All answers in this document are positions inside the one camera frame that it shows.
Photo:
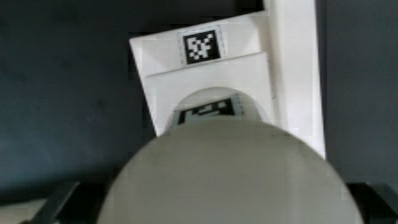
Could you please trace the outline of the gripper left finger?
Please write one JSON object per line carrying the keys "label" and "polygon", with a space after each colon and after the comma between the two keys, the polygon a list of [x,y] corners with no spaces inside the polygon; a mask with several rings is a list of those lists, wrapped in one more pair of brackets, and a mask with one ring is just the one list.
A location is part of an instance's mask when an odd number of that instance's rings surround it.
{"label": "gripper left finger", "polygon": [[62,183],[23,224],[96,224],[106,190],[105,183]]}

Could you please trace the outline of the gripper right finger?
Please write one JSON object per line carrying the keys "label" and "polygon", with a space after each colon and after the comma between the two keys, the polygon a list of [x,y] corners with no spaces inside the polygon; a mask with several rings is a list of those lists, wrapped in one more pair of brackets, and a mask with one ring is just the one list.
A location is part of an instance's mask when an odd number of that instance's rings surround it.
{"label": "gripper right finger", "polygon": [[364,224],[398,224],[398,192],[387,184],[350,183]]}

